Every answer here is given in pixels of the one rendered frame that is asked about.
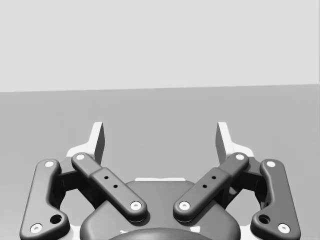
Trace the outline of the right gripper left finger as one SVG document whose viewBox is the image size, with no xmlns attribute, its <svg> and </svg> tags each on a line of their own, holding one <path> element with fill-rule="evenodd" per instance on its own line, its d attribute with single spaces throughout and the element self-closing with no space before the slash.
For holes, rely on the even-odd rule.
<svg viewBox="0 0 320 240">
<path fill-rule="evenodd" d="M 105 149 L 102 122 L 95 122 L 86 143 L 68 150 L 65 159 L 39 161 L 33 173 L 19 237 L 22 240 L 60 240 L 71 224 L 60 207 L 66 192 L 78 189 L 97 209 L 110 203 L 129 223 L 148 216 L 147 203 L 110 169 L 101 165 Z"/>
</svg>

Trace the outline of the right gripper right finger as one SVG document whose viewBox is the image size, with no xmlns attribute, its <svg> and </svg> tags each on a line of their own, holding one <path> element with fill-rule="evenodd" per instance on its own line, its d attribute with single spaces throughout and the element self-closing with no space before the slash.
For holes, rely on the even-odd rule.
<svg viewBox="0 0 320 240">
<path fill-rule="evenodd" d="M 226 208 L 245 189 L 254 192 L 260 206 L 249 225 L 254 237 L 299 240 L 301 228 L 285 165 L 276 159 L 257 161 L 250 148 L 232 141 L 226 122 L 217 123 L 215 147 L 219 166 L 176 200 L 174 218 L 189 223 L 211 202 Z"/>
</svg>

